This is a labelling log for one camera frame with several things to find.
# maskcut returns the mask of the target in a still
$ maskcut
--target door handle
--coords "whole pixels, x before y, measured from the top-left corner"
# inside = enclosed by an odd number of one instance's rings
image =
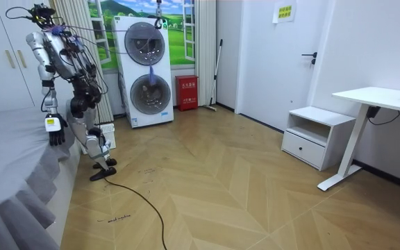
[[[313,56],[313,58],[317,57],[317,52],[314,52],[312,54],[302,54],[302,56]]]
[[[19,59],[21,60],[22,67],[27,68],[26,61],[24,60],[24,56],[22,55],[22,51],[18,49]]]
[[[13,62],[12,55],[10,55],[9,50],[6,50],[6,55],[7,55],[8,62],[10,63],[10,66],[12,66],[12,68],[14,69],[15,63]]]

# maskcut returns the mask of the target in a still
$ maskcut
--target robot leg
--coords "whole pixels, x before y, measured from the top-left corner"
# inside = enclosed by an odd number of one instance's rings
[[[96,162],[96,166],[101,170],[94,176],[90,177],[91,181],[97,181],[101,178],[111,176],[117,173],[113,167],[117,162],[110,159],[109,148],[110,141],[104,139],[104,135],[97,127],[87,127],[86,120],[91,121],[94,110],[89,108],[83,118],[76,118],[70,112],[70,101],[67,102],[67,123],[74,132],[76,139],[85,147],[87,154]],[[93,122],[89,122],[89,126],[94,126]]]

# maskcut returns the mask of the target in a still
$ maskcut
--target herringbone floor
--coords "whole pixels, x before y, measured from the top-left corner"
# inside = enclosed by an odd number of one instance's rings
[[[169,124],[115,122],[118,173],[165,220],[172,250],[400,249],[400,187],[367,172],[322,192],[318,172],[280,150],[282,134],[218,108]],[[63,250],[160,250],[161,225],[141,198],[81,158]]]

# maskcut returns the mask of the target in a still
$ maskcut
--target mop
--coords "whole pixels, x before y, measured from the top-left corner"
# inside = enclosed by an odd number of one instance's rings
[[[220,53],[222,52],[222,43],[223,43],[223,39],[220,39],[220,47],[219,47],[219,55],[217,57],[217,63],[215,64],[215,73],[214,73],[214,85],[213,85],[213,89],[212,89],[212,93],[211,93],[211,99],[209,101],[209,105],[204,105],[204,108],[213,110],[213,111],[217,111],[216,108],[212,107],[213,105],[213,98],[214,98],[214,92],[215,92],[215,86],[217,86],[217,71],[219,69],[219,61],[220,61]]]

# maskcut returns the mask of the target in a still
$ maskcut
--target wardrobe handle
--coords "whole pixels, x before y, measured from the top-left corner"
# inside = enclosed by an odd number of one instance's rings
[[[22,67],[27,68],[26,61],[24,60],[24,56],[22,55],[22,51],[18,49],[19,59],[21,60]]]
[[[6,55],[7,55],[7,59],[8,62],[10,63],[10,66],[12,66],[12,68],[15,68],[15,63],[13,62],[12,56],[10,55],[9,50],[6,50]]]

